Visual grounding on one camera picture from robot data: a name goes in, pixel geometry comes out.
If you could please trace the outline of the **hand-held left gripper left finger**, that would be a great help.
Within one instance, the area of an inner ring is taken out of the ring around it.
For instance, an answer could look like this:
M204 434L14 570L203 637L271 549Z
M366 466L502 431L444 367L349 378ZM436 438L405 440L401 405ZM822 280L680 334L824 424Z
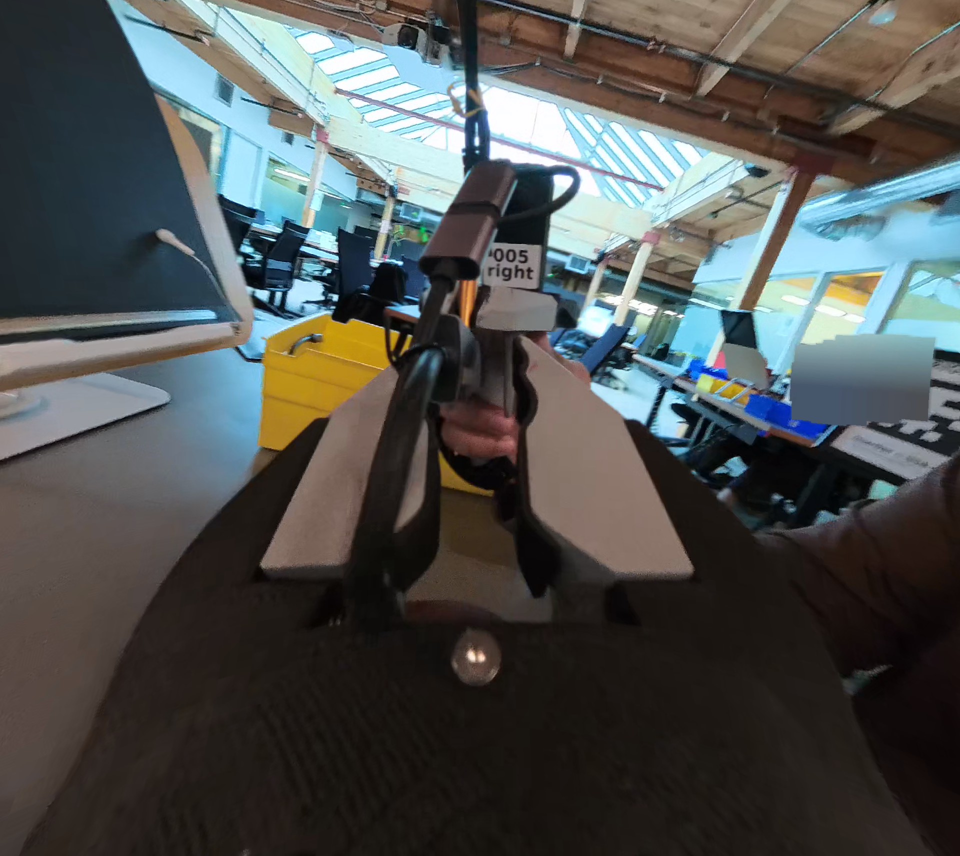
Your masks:
M309 581L345 573L367 490L377 500L386 494L387 478L372 466L397 382L396 370L385 371L332 411L261 559L267 576ZM441 473L426 423L405 465L410 472L394 531L401 591L426 574L440 547Z

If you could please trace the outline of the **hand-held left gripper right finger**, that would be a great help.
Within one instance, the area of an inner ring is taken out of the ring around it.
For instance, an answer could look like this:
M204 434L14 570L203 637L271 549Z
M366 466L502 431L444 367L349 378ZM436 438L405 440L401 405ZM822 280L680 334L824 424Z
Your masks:
M626 421L529 337L515 349L514 541L531 594L691 580L693 562Z

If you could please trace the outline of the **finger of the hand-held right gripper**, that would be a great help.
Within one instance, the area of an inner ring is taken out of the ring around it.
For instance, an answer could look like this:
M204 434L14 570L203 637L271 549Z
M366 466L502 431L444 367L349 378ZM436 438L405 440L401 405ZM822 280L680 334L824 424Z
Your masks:
M444 313L437 322L434 346L440 351L440 363L433 402L458 402L479 392L482 381L481 351L470 328L459 316Z
M489 289L475 315L475 341L481 375L478 394L505 416L516 410L514 350L524 333L550 333L559 304L554 295L538 290L497 286Z

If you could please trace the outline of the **grey usb-c adapter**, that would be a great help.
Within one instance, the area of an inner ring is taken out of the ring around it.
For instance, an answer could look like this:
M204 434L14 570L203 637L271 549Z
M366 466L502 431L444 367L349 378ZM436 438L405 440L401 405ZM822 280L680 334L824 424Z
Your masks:
M472 166L419 259L428 280L456 283L482 278L483 264L517 186L516 164L526 163L494 159ZM570 165L544 167L554 178L553 201L530 215L549 215L551 224L552 217L577 196L581 174Z

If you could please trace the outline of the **yellow plastic bin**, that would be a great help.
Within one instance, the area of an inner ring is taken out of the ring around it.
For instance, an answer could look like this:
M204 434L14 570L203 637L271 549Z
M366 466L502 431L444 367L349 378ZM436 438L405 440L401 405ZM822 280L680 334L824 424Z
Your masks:
M412 328L419 310L390 308L388 316L398 323L385 331L358 319L340 323L330 312L317 313L265 339L258 430L262 449L282 450L388 366L387 348L395 348L404 326ZM294 357L286 354L297 339L312 333L323 334L321 344L304 346Z

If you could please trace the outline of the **person's right forearm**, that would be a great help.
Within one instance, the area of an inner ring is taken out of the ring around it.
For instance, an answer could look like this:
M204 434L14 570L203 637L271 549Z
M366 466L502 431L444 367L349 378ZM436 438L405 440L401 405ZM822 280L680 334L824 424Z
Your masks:
M812 611L841 676L882 670L861 691L876 715L924 738L958 737L958 456L832 521L756 539Z

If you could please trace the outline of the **person's right hand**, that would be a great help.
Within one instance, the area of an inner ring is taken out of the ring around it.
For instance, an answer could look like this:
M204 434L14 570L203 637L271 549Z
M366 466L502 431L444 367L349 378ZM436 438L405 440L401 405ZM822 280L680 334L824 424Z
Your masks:
M444 446L474 466L499 460L516 469L522 429L517 416L478 396L440 407L439 430Z

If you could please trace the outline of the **black backpack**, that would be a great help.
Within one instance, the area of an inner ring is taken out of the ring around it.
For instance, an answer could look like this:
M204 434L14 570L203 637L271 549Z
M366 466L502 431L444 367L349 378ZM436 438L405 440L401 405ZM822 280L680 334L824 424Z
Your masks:
M403 265L381 262L374 271L367 294L373 304L371 321L385 325L385 312L390 308L406 308L408 276Z

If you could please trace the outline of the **black office chair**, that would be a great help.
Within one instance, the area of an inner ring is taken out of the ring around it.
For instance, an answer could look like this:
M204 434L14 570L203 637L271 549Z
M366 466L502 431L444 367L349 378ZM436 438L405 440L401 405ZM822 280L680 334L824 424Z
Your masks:
M339 228L337 249L338 299L332 319L333 322L346 323L362 311L374 281L372 245L367 237Z
M297 278L297 265L308 233L308 227L285 219L261 261L257 265L244 265L247 286L258 294L265 294L265 309L282 319L290 317L287 299Z
M264 216L264 211L235 202L221 193L217 195L217 201L241 269L247 275L259 266L260 257L258 250L250 246L244 249L244 246L252 228L258 225Z

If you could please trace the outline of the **row of blue bins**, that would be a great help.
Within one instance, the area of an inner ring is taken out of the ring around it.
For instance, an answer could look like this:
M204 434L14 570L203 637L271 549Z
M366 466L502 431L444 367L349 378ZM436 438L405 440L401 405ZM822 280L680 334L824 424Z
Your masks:
M729 379L723 369L688 368L675 379L674 388L688 392L694 403L705 407L709 418L731 422L730 433L744 430L748 442L763 437L812 448L821 445L837 429L794 419L789 403L761 391L749 380Z

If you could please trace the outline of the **black framed marker sign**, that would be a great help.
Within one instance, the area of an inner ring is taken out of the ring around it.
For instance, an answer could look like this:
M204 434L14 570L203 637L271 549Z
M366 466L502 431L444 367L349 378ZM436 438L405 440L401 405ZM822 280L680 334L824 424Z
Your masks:
M923 420L870 423L834 430L826 447L870 466L881 478L921 478L947 464L959 451L959 355L934 352L929 412Z

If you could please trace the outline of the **computer monitor with silver stand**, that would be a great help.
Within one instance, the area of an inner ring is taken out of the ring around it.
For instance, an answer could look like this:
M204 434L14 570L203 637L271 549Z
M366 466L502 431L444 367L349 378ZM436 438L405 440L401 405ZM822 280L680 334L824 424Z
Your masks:
M194 138L107 0L2 0L1 459L165 406L116 371L254 310Z

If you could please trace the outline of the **silver ventilation duct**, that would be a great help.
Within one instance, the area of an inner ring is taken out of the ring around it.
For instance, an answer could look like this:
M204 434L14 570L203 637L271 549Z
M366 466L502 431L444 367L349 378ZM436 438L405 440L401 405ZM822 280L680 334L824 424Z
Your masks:
M886 207L943 197L959 189L959 154L860 187L819 195L804 203L796 226L820 234L826 227Z

